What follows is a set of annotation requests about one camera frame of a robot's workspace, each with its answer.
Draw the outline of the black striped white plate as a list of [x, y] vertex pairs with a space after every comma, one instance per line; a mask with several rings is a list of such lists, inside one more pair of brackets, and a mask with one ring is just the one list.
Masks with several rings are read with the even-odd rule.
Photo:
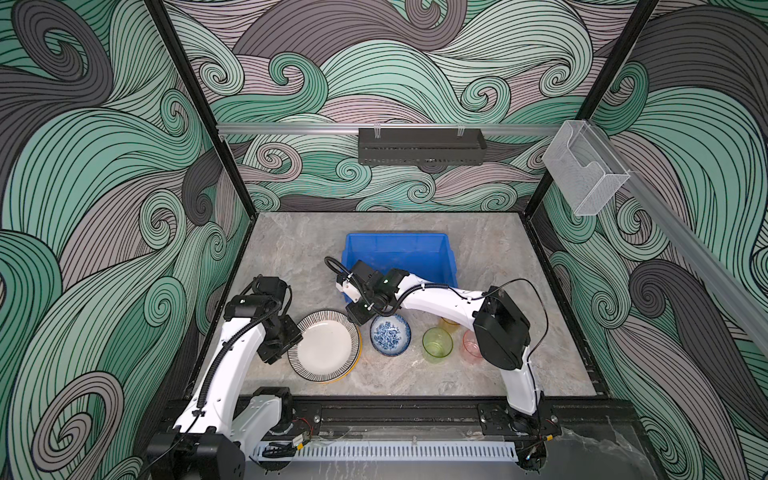
[[337, 310], [313, 312], [298, 326], [303, 339], [288, 351], [291, 368], [304, 380], [333, 382], [355, 358], [357, 326]]

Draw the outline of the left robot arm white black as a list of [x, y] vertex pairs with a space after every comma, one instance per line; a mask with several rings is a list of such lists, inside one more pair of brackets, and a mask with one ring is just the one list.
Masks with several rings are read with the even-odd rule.
[[261, 387], [238, 406], [253, 359], [273, 364], [301, 341], [291, 300], [284, 280], [259, 275], [226, 304], [213, 358], [176, 420], [153, 436], [140, 478], [242, 479], [263, 438], [292, 427], [287, 387]]

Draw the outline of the yellow rim patterned plate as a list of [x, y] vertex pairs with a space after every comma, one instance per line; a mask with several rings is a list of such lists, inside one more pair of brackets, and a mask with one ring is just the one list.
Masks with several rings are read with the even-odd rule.
[[361, 333], [360, 328], [356, 327], [356, 330], [357, 330], [358, 346], [357, 346], [355, 358], [354, 358], [352, 364], [338, 378], [336, 378], [334, 381], [339, 381], [339, 380], [342, 380], [345, 377], [347, 377], [355, 369], [355, 367], [357, 366], [357, 364], [358, 364], [358, 362], [359, 362], [359, 360], [361, 358], [362, 347], [363, 347], [362, 333]]

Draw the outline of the blue plastic bin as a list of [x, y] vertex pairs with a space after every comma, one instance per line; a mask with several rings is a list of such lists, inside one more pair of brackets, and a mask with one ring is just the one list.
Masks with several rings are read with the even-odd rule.
[[341, 262], [351, 268], [358, 261], [381, 273], [398, 268], [433, 283], [458, 287], [455, 255], [444, 233], [350, 233]]

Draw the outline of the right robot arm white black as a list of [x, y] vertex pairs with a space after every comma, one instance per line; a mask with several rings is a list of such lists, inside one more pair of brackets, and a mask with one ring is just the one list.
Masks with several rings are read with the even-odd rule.
[[527, 416], [537, 413], [541, 390], [530, 357], [538, 346], [532, 343], [530, 321], [504, 285], [469, 291], [402, 269], [381, 273], [362, 261], [346, 267], [327, 256], [324, 263], [336, 275], [337, 290], [350, 299], [346, 310], [355, 323], [394, 316], [402, 309], [455, 322], [474, 333], [482, 358], [500, 370], [508, 406]]

